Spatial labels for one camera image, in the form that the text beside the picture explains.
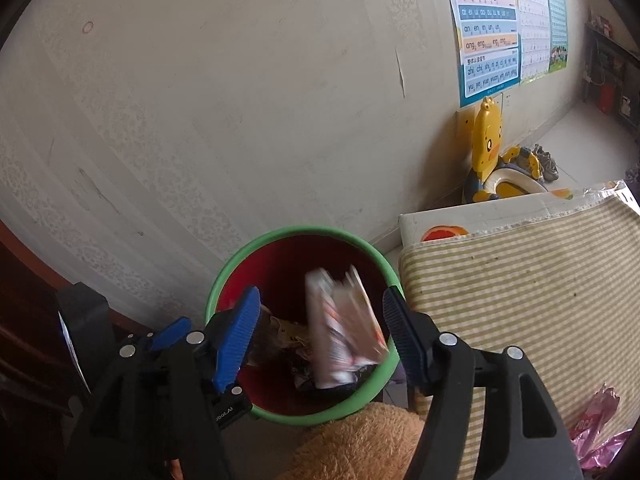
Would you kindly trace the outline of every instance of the yellow duck potty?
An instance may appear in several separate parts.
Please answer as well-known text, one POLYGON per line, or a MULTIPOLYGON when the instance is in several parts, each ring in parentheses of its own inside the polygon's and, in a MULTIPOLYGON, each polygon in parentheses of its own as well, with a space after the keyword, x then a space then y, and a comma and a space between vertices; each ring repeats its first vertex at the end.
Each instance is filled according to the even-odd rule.
POLYGON ((491 97, 485 97, 474 120, 471 138, 471 171, 462 193, 463 203, 484 202, 510 196, 544 193, 540 162, 529 148, 513 146, 500 156, 502 115, 491 97), (511 161, 524 158, 529 171, 511 161))

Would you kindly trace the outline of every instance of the red object on shelf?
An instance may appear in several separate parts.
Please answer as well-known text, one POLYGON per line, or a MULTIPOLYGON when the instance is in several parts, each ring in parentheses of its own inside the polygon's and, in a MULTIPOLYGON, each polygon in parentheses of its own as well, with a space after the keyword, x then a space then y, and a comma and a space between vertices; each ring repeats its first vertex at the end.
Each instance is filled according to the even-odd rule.
POLYGON ((598 99, 598 108, 603 114, 609 115, 613 110, 613 100, 615 95, 615 87, 612 84, 604 83, 600 87, 600 98, 598 99))

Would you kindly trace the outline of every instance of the educational poster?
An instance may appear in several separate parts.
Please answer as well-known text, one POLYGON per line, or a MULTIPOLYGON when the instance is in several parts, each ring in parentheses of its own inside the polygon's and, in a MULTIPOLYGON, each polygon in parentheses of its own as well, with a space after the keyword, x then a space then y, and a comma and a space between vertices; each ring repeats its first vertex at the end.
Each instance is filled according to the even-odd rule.
POLYGON ((460 106, 520 81, 516 0, 450 0, 460 48, 460 106))
POLYGON ((548 0, 518 0, 520 17, 520 81, 533 81, 549 71, 551 29, 548 0))
POLYGON ((566 29, 566 4, 564 0, 548 0, 551 21, 551 57, 549 72, 566 67, 569 50, 569 34, 566 29))

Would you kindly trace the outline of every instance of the pair of shoes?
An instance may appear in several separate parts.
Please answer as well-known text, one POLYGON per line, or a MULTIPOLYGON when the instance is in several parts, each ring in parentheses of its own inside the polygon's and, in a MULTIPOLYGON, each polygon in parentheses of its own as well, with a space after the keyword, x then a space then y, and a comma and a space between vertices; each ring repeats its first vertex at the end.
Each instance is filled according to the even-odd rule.
POLYGON ((542 168, 542 176, 547 182, 553 182, 558 179, 558 167, 554 158, 545 152, 542 146, 536 144, 533 147, 533 154, 538 158, 540 167, 542 168))

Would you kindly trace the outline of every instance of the metal bolt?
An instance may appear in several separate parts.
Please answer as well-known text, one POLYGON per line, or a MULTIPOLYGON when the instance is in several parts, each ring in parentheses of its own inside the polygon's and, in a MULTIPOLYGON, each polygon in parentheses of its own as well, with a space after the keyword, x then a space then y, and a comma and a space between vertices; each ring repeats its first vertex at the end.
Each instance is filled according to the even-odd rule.
POLYGON ((458 338, 449 332, 443 332, 438 339, 446 346, 455 346, 458 342, 458 338))
POLYGON ((131 357, 136 353, 136 347, 133 345, 124 345, 120 349, 120 357, 131 357))
POLYGON ((190 345, 199 345, 204 341, 204 334, 202 332, 189 332, 187 334, 187 343, 190 345))
POLYGON ((511 359, 522 359, 524 357, 522 350, 520 350, 517 346, 510 346, 509 348, 507 348, 507 355, 511 359))

